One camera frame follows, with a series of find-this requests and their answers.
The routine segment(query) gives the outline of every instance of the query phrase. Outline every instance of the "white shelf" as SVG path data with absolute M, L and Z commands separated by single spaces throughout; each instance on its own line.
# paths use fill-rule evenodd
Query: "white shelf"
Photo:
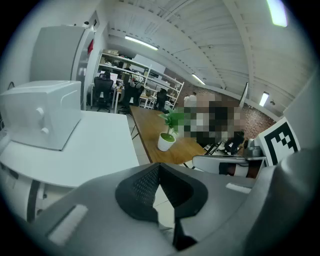
M 177 89 L 175 89 L 175 88 L 173 88 L 173 87 L 171 87 L 171 86 L 169 86 L 169 85 L 164 85 L 163 83 L 158 82 L 158 81 L 157 81 L 156 79 L 154 79 L 154 78 L 148 77 L 147 79 L 150 80 L 150 81 L 152 81 L 152 82 L 157 83 L 157 84 L 160 85 L 160 86 L 163 86 L 163 87 L 166 87 L 166 88 L 169 88 L 169 89 L 172 89 L 172 90 L 175 90 L 175 91 L 179 92 L 179 90 L 177 90 Z
M 128 58 L 124 58 L 124 57 L 120 57 L 120 56 L 116 56 L 116 55 L 112 55 L 112 54 L 109 54 L 109 53 L 102 53 L 102 55 L 105 55 L 105 56 L 108 56 L 110 58 L 113 58 L 115 60 L 119 60 L 119 61 L 122 61 L 122 62 L 127 62 L 127 63 L 131 63 L 131 64 L 134 64 L 136 66 L 141 66 L 143 68 L 146 68 L 146 69 L 149 69 L 150 67 L 149 66 L 146 66 L 144 64 L 141 64 L 139 62 L 136 62 L 132 59 L 128 59 Z
M 174 82 L 174 83 L 176 83 L 176 84 L 183 85 L 183 83 L 182 83 L 182 82 L 177 81 L 176 79 L 174 79 L 174 78 L 172 78 L 172 77 L 168 76 L 167 74 L 164 74 L 164 73 L 158 72 L 158 71 L 154 70 L 153 68 L 151 68 L 151 71 L 152 71 L 153 73 L 156 73 L 156 74 L 157 74 L 157 75 L 159 75 L 159 76 L 165 77 L 166 79 L 168 79 L 168 80 L 170 80 L 170 81 L 172 81 L 172 82 Z
M 170 97 L 170 98 L 172 98 L 172 99 L 175 99 L 175 100 L 177 99 L 176 97 L 170 96 L 170 95 L 168 95 L 168 94 L 167 94 L 167 96 Z
M 150 87 L 145 87 L 144 89 L 146 89 L 146 90 L 150 90 L 150 91 L 153 91 L 153 92 L 159 92 L 158 90 L 155 90 L 155 89 L 151 89 Z M 176 97 L 173 97 L 173 96 L 171 96 L 171 95 L 169 95 L 169 94 L 167 94 L 167 96 L 168 97 L 170 97 L 170 98 L 172 98 L 172 99 L 177 99 Z
M 150 91 L 153 91 L 153 92 L 159 92 L 158 90 L 151 89 L 150 87 L 144 87 L 144 89 L 146 89 L 146 90 L 150 90 Z
M 112 65 L 108 65 L 108 64 L 100 64 L 101 58 L 103 56 L 106 57 L 106 58 L 110 58 L 111 60 L 122 61 L 122 62 L 127 63 L 127 64 L 132 64 L 132 65 L 135 65 L 135 66 L 138 66 L 138 67 L 142 67 L 144 69 L 147 69 L 148 73 L 145 76 L 145 75 L 140 74 L 138 72 L 135 73 L 133 71 L 126 70 L 124 68 L 120 68 L 120 67 L 116 67 L 116 66 L 112 66 Z M 139 63 L 137 61 L 134 61 L 134 60 L 131 60 L 131 59 L 128 59 L 128 58 L 124 58 L 124 57 L 119 57 L 119 56 L 116 56 L 116 55 L 113 55 L 113 54 L 109 54 L 109 53 L 104 53 L 104 52 L 100 53 L 98 62 L 96 64 L 96 72 L 98 72 L 99 66 L 106 67 L 108 69 L 118 70 L 118 71 L 121 71 L 121 72 L 125 72 L 127 74 L 134 74 L 134 75 L 137 75 L 139 77 L 142 77 L 142 78 L 145 79 L 144 80 L 144 84 L 145 85 L 149 80 L 150 84 L 148 86 L 145 86 L 145 89 L 149 90 L 149 91 L 152 91 L 153 92 L 152 94 L 154 94 L 154 92 L 156 92 L 156 93 L 159 92 L 159 90 L 156 90 L 157 87 L 160 87 L 160 88 L 165 89 L 165 90 L 174 90 L 174 91 L 176 91 L 177 92 L 177 95 L 175 95 L 176 97 L 175 96 L 171 96 L 169 94 L 166 94 L 166 96 L 169 99 L 169 101 L 168 100 L 166 101 L 166 104 L 169 105 L 169 106 L 172 106 L 172 107 L 174 107 L 176 105 L 178 96 L 179 96 L 179 94 L 180 94 L 180 92 L 181 92 L 181 90 L 182 90 L 182 88 L 183 88 L 183 86 L 185 84 L 184 82 L 179 82 L 176 79 L 174 79 L 174 78 L 172 78 L 172 77 L 170 77 L 170 76 L 168 76 L 168 75 L 166 75 L 164 73 L 161 73 L 161 72 L 158 72 L 157 70 L 152 69 L 152 65 L 147 66 L 147 65 Z M 165 81 L 165 80 L 158 80 L 158 79 L 154 79 L 154 78 L 150 77 L 150 72 L 153 72 L 153 73 L 155 73 L 155 74 L 157 74 L 159 76 L 162 76 L 165 80 L 168 80 L 168 82 Z M 156 89 L 153 89 L 153 88 L 149 87 L 152 83 L 154 83 L 152 86 L 155 86 Z M 151 99 L 152 99 L 152 101 L 154 101 L 154 100 L 157 100 L 157 97 L 151 96 Z
M 153 95 L 151 95 L 150 97 L 153 98 L 153 99 L 155 99 L 155 100 L 157 100 L 157 97 L 155 97 L 155 96 L 153 96 Z M 172 104 L 170 101 L 168 101 L 168 100 L 166 100 L 165 103 L 168 104 L 168 105 L 170 105 L 170 106 L 173 106 L 173 104 Z
M 110 65 L 106 65 L 106 64 L 99 64 L 99 66 L 106 67 L 106 68 L 109 68 L 109 69 L 114 69 L 114 70 L 120 70 L 120 71 L 123 71 L 123 72 L 127 72 L 127 73 L 130 73 L 130 74 L 137 75 L 137 76 L 139 76 L 139 77 L 147 78 L 147 77 L 144 76 L 143 74 L 135 73 L 135 72 L 132 72 L 132 71 L 129 71 L 129 70 L 120 68 L 120 67 L 110 66 Z

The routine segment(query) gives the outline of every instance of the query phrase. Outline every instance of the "green plant leaf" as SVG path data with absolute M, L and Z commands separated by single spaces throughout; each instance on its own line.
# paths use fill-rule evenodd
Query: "green plant leaf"
M 173 112 L 175 112 L 175 111 L 172 110 L 171 108 L 169 108 L 168 111 L 169 111 L 169 115 L 172 114 Z
M 158 114 L 159 117 L 163 118 L 163 119 L 167 119 L 167 115 L 166 114 Z

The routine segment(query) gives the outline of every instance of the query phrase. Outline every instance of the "fluorescent ceiling light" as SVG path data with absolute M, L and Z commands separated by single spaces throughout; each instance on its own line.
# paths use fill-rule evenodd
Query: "fluorescent ceiling light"
M 130 36 L 125 36 L 124 38 L 125 38 L 125 39 L 128 39 L 128 40 L 130 40 L 130 41 L 134 41 L 134 42 L 136 42 L 136 43 L 139 43 L 139 44 L 141 44 L 141 45 L 144 45 L 144 46 L 146 46 L 146 47 L 149 47 L 149 48 L 151 48 L 151 49 L 158 50 L 157 47 L 154 47 L 154 46 L 152 46 L 151 44 L 148 44 L 148 43 L 146 43 L 146 42 L 142 42 L 142 41 L 140 41 L 140 40 L 138 40 L 138 39 L 135 39 L 135 38 L 132 38 L 132 37 L 130 37 Z
M 284 4 L 280 0 L 266 1 L 269 5 L 273 24 L 281 27 L 286 27 L 288 23 Z
M 205 85 L 205 83 L 202 82 L 202 81 L 200 80 L 200 78 L 197 77 L 195 74 L 192 74 L 192 76 L 193 76 L 195 79 L 197 79 L 201 84 Z
M 261 97 L 261 101 L 260 101 L 259 105 L 263 107 L 266 104 L 266 101 L 267 101 L 268 97 L 269 97 L 269 93 L 264 92 L 262 97 Z

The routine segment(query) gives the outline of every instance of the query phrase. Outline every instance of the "red object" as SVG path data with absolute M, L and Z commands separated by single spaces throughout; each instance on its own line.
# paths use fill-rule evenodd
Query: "red object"
M 89 46 L 88 46 L 88 54 L 91 53 L 91 51 L 94 49 L 94 40 L 92 39 L 92 41 L 90 42 Z

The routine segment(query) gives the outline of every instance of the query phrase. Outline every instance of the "desk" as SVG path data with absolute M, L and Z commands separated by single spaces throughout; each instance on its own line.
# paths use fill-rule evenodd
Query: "desk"
M 158 149 L 158 139 L 161 132 L 167 131 L 165 120 L 159 117 L 162 112 L 142 108 L 130 107 L 141 142 L 151 163 L 183 164 L 206 151 L 193 138 L 177 138 L 172 147 L 163 152 Z
M 33 180 L 69 188 L 139 165 L 127 117 L 92 111 L 82 111 L 62 151 L 10 141 L 0 162 Z

